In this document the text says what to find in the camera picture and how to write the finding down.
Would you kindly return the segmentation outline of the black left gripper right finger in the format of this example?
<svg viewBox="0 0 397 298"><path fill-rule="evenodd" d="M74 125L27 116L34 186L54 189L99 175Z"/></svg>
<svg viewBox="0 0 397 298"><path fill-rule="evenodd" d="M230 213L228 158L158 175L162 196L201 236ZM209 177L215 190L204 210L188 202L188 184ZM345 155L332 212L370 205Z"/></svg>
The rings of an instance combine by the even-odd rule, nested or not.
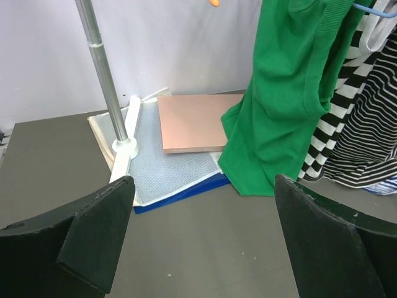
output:
<svg viewBox="0 0 397 298"><path fill-rule="evenodd" d="M396 297L396 224L275 178L275 203L300 297Z"/></svg>

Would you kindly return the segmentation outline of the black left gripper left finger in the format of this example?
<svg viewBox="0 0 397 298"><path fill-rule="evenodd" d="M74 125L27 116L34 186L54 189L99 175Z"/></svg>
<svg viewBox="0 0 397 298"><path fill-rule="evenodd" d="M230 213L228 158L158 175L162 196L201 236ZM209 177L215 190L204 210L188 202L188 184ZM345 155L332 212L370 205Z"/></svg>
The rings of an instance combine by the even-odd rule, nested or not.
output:
<svg viewBox="0 0 397 298"><path fill-rule="evenodd" d="M1 297L111 292L135 196L131 176L1 229Z"/></svg>

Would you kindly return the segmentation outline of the green tank top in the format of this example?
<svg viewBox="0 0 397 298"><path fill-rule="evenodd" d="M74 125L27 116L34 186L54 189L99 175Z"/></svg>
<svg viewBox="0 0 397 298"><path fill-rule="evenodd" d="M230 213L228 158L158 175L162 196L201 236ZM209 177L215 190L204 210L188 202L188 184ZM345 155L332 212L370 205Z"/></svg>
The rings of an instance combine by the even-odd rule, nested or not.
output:
<svg viewBox="0 0 397 298"><path fill-rule="evenodd" d="M273 196L278 174L298 177L362 16L353 1L262 2L251 80L221 118L218 164L242 196Z"/></svg>

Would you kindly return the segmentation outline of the light blue wire hanger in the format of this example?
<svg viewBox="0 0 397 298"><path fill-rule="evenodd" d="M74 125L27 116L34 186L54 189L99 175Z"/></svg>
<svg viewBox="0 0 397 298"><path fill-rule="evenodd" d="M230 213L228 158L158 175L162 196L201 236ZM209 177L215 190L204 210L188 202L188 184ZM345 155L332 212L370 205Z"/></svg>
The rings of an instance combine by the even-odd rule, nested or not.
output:
<svg viewBox="0 0 397 298"><path fill-rule="evenodd" d="M357 3L353 3L352 6L355 7L356 9L361 10L361 11L367 12L369 14L376 15L378 17L386 18L386 19L392 19L392 18L397 16L397 12L386 13L386 12L378 11L378 10L375 10L373 8L370 8L370 7L367 7L367 6L363 6L363 5L357 4Z"/></svg>

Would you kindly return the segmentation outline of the blue white striped tank top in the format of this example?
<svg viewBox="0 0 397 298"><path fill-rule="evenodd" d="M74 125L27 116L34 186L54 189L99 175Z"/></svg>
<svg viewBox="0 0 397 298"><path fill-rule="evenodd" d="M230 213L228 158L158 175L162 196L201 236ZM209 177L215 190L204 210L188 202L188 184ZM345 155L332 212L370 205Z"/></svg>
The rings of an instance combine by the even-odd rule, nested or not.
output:
<svg viewBox="0 0 397 298"><path fill-rule="evenodd" d="M396 194L396 175L390 177L378 175L372 177L372 180L371 185L364 187L365 191L380 196Z"/></svg>

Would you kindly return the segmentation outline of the thin black white striped top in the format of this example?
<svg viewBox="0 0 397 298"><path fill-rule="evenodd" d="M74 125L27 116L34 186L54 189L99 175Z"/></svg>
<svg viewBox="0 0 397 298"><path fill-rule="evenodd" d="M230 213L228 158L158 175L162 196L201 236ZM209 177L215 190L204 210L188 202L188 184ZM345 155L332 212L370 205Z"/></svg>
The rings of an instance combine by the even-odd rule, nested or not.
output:
<svg viewBox="0 0 397 298"><path fill-rule="evenodd" d="M395 32L378 55L323 173L351 188L371 185L374 176L396 175Z"/></svg>

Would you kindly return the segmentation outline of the wide black white striped top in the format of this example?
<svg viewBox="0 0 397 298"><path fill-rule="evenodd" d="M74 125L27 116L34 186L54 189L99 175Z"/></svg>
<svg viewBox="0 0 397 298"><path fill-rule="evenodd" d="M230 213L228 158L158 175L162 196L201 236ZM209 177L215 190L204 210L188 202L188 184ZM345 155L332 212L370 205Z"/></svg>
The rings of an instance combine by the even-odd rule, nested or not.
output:
<svg viewBox="0 0 397 298"><path fill-rule="evenodd" d="M365 13L352 37L337 79L330 111L323 115L311 138L299 179L317 181L347 123L358 96L389 36L396 33L396 18L386 19Z"/></svg>

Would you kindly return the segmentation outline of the orange plastic hanger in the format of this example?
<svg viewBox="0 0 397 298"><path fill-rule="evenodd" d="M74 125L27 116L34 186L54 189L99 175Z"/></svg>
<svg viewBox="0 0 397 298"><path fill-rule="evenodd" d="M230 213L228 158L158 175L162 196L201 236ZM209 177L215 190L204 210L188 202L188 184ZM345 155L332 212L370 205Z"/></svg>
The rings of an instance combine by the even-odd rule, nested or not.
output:
<svg viewBox="0 0 397 298"><path fill-rule="evenodd" d="M210 0L210 4L214 7L220 6L220 0Z"/></svg>

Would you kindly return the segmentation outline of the blue white folder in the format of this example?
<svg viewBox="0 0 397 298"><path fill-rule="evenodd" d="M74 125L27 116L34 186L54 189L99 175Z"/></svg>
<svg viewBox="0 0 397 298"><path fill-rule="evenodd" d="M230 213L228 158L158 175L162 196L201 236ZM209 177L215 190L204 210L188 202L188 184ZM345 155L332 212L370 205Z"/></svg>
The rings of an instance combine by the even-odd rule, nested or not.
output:
<svg viewBox="0 0 397 298"><path fill-rule="evenodd" d="M117 138L109 112L88 118L110 169L110 180L126 175L134 179L133 208L137 214L229 184L218 167L218 152L163 152L158 97L168 94L164 88L144 99L132 96L129 105L121 109L125 128L130 138L137 141L139 152L134 158L117 155Z"/></svg>

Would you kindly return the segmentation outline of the white rack base foot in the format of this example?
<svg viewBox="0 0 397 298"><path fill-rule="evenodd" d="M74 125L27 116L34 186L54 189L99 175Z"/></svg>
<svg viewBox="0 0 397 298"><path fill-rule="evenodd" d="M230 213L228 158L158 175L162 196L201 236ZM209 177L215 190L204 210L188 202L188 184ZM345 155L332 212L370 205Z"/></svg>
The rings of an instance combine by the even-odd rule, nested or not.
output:
<svg viewBox="0 0 397 298"><path fill-rule="evenodd" d="M127 133L127 139L124 141L115 140L112 147L116 153L110 183L118 180L122 176L129 175L130 161L137 157L139 153L138 142L135 138L135 132L141 110L141 99L137 96L130 98L127 109L124 126Z"/></svg>

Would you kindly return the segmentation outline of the pink brown notebook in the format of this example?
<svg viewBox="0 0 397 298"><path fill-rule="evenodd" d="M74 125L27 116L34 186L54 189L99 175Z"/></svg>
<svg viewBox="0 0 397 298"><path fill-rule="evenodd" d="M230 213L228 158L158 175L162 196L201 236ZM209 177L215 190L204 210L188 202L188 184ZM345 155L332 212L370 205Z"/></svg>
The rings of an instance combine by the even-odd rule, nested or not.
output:
<svg viewBox="0 0 397 298"><path fill-rule="evenodd" d="M221 117L242 97L241 94L159 96L163 152L222 151L227 139Z"/></svg>

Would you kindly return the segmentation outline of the grey rack pole left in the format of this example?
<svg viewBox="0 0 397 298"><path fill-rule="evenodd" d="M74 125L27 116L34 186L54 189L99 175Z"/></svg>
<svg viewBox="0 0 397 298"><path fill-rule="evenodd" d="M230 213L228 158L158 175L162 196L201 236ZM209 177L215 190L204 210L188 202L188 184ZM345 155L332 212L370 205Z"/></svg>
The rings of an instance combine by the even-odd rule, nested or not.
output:
<svg viewBox="0 0 397 298"><path fill-rule="evenodd" d="M120 110L114 81L92 1L75 0L75 3L83 25L87 45L96 69L96 74L104 95L110 119L115 130L116 138L119 142L126 142L128 134Z"/></svg>

